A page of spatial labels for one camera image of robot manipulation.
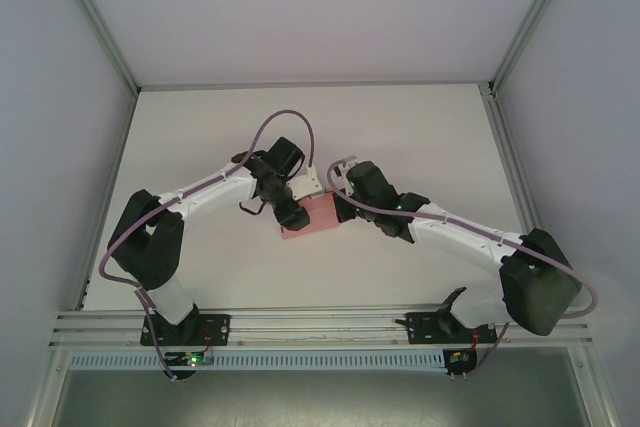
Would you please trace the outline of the aluminium frame post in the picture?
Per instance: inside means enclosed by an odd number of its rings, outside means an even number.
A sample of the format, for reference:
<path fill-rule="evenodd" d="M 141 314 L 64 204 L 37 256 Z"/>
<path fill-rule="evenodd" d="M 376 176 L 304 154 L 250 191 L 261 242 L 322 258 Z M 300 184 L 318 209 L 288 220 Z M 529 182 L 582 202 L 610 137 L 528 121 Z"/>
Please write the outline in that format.
<path fill-rule="evenodd" d="M 107 56 L 116 74 L 132 96 L 137 97 L 141 86 L 136 80 L 131 68 L 117 45 L 111 30 L 109 29 L 95 0 L 74 0 L 84 16 L 90 30 L 94 34 L 98 44 Z"/>
<path fill-rule="evenodd" d="M 496 96 L 508 82 L 527 45 L 540 25 L 553 0 L 532 0 L 510 41 L 490 82 L 490 92 Z"/>

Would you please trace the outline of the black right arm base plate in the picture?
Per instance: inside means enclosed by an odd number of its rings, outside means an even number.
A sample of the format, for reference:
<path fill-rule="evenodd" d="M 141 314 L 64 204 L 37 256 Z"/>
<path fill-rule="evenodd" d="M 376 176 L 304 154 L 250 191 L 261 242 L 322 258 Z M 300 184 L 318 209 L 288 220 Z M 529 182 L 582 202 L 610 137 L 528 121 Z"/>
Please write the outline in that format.
<path fill-rule="evenodd" d="M 497 340 L 495 329 L 487 324 L 465 327 L 452 314 L 436 312 L 408 312 L 394 320 L 403 326 L 411 345 L 469 345 L 491 344 Z"/>

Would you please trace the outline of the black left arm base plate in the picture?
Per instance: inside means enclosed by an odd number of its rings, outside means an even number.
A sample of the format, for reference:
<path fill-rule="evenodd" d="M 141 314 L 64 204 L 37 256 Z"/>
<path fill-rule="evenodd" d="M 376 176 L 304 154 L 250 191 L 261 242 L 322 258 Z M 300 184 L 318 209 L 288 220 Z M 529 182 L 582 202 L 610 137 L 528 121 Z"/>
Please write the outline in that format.
<path fill-rule="evenodd" d="M 204 314 L 191 316 L 179 325 L 170 324 L 157 314 L 151 320 L 143 321 L 140 344 L 145 347 L 154 345 L 151 327 L 153 325 L 156 340 L 161 347 L 220 347 L 228 344 L 230 316 L 227 314 Z"/>

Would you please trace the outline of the aluminium mounting rail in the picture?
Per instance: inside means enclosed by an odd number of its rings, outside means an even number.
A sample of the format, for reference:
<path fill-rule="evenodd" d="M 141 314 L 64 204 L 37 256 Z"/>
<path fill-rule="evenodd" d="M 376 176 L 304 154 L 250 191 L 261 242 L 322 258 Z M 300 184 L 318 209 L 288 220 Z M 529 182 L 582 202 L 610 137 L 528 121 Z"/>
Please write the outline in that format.
<path fill-rule="evenodd" d="M 227 350 L 402 349 L 411 345 L 398 321 L 417 306 L 329 309 L 231 309 Z M 74 311 L 57 316 L 51 349 L 140 350 L 141 311 Z"/>

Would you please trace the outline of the pink paper box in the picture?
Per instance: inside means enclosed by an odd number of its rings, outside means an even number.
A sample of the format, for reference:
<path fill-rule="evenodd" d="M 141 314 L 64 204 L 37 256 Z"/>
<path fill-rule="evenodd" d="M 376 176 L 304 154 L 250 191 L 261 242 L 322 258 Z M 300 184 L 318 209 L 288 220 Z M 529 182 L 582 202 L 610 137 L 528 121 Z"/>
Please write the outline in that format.
<path fill-rule="evenodd" d="M 332 191 L 316 197 L 303 198 L 300 201 L 300 205 L 307 210 L 310 222 L 299 231 L 290 231 L 282 228 L 281 238 L 283 240 L 318 233 L 340 225 L 335 210 Z"/>

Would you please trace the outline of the aluminium table side rail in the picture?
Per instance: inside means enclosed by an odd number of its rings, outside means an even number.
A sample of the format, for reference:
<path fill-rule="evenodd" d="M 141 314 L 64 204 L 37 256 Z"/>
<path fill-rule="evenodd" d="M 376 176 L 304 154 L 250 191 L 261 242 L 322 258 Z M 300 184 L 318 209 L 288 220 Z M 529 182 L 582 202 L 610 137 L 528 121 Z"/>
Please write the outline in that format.
<path fill-rule="evenodd" d="M 526 178 L 496 94 L 488 83 L 481 83 L 479 92 L 522 227 L 520 233 L 499 236 L 499 245 L 506 249 L 499 270 L 504 300 L 512 311 L 551 311 L 562 306 L 563 295 L 574 294 L 577 287 L 570 276 L 556 268 L 556 264 L 564 260 L 562 251 L 553 237 L 539 228 Z"/>
<path fill-rule="evenodd" d="M 108 170 L 106 171 L 106 177 L 104 181 L 100 184 L 99 187 L 100 197 L 98 212 L 89 237 L 89 250 L 87 251 L 87 254 L 83 260 L 83 264 L 78 272 L 79 280 L 77 281 L 73 290 L 73 303 L 71 307 L 72 311 L 79 311 L 84 308 L 87 289 L 91 281 L 96 257 L 99 254 L 100 242 L 108 214 L 109 205 L 112 199 L 118 171 L 120 168 L 124 148 L 131 128 L 138 99 L 138 92 L 134 93 L 131 96 L 127 109 L 125 110 L 124 120 L 115 131 L 115 144 L 108 157 Z"/>

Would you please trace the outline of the circuit board with green light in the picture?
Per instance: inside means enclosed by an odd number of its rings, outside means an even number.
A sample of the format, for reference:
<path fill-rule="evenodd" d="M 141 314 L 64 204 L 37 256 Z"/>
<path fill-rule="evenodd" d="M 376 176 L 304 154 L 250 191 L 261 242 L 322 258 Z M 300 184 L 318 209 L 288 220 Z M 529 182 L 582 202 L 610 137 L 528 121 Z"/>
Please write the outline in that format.
<path fill-rule="evenodd" d="M 164 355 L 166 363 L 170 367 L 190 367 L 210 365 L 214 359 L 212 352 L 166 352 Z"/>

